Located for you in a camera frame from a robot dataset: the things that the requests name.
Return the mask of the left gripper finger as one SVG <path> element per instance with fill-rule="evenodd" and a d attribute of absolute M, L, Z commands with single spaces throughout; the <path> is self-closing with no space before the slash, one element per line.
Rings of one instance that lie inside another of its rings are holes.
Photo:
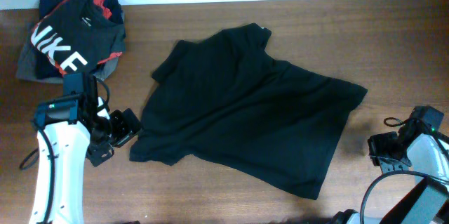
<path fill-rule="evenodd" d="M 98 167 L 114 155 L 114 148 L 109 143 L 99 145 L 90 144 L 87 149 L 86 158 L 94 167 Z"/>
<path fill-rule="evenodd" d="M 122 147 L 142 130 L 142 124 L 132 109 L 115 110 L 109 115 L 112 125 L 109 144 L 112 147 Z"/>

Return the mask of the black t-shirt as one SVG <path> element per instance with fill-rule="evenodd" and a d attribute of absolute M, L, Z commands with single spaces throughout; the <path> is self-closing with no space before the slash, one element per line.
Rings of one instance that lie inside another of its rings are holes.
<path fill-rule="evenodd" d="M 174 165 L 192 154 L 316 199 L 367 90 L 272 58 L 270 36 L 252 23 L 178 41 L 152 73 L 130 160 Z"/>

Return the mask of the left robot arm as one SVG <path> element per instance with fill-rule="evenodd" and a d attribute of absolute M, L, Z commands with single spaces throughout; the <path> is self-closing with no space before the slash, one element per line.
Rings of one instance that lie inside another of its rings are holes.
<path fill-rule="evenodd" d="M 61 97 L 38 105 L 33 118 L 39 147 L 31 223 L 83 223 L 84 164 L 99 166 L 142 131 L 131 109 L 109 111 L 92 74 L 63 78 Z"/>

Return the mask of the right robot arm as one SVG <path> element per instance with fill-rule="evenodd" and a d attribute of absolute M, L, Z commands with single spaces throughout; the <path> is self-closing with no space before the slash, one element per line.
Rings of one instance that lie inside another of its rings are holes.
<path fill-rule="evenodd" d="M 444 113 L 432 106 L 417 106 L 401 121 L 384 119 L 397 132 L 368 139 L 369 157 L 382 175 L 366 190 L 359 211 L 336 213 L 330 224 L 448 223 L 448 137 L 439 131 Z M 384 217 L 365 216 L 368 197 L 375 186 L 391 176 L 413 176 L 415 186 Z"/>

